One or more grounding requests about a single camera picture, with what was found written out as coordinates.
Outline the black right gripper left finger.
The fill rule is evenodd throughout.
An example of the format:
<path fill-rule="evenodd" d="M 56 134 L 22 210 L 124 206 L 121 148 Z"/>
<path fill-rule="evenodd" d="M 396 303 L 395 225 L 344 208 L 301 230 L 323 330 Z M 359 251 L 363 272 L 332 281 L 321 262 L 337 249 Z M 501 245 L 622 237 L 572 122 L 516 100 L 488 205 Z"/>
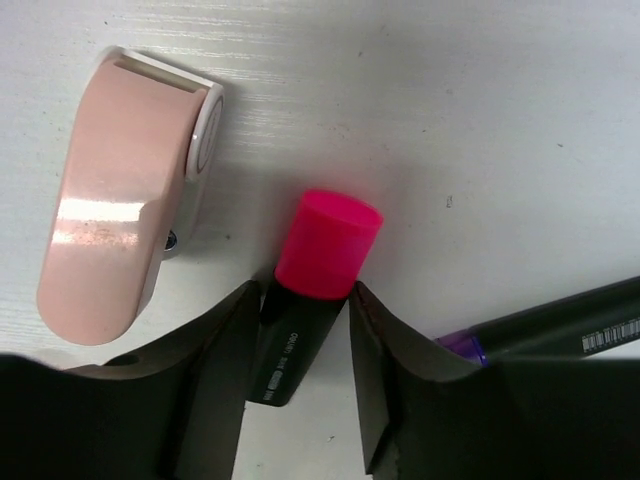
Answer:
<path fill-rule="evenodd" d="M 258 333 L 248 281 L 181 326 L 102 365 L 1 357 L 5 479 L 228 479 Z"/>

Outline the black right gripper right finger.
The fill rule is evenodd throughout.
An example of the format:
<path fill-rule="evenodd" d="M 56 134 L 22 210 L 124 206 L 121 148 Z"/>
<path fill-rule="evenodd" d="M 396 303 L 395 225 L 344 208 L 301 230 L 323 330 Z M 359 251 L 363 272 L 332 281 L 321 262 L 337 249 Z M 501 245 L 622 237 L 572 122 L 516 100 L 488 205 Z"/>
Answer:
<path fill-rule="evenodd" d="M 375 479 L 635 479 L 639 363 L 516 357 L 483 367 L 349 298 L 364 467 Z"/>

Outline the pink highlighter marker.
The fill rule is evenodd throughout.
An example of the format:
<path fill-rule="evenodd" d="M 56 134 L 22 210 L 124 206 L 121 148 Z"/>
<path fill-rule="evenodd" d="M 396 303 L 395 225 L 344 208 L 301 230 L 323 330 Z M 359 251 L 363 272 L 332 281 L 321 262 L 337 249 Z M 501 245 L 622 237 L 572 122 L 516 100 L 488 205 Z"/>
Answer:
<path fill-rule="evenodd" d="M 384 223 L 352 196 L 304 192 L 260 312 L 247 400 L 286 405 L 339 316 Z"/>

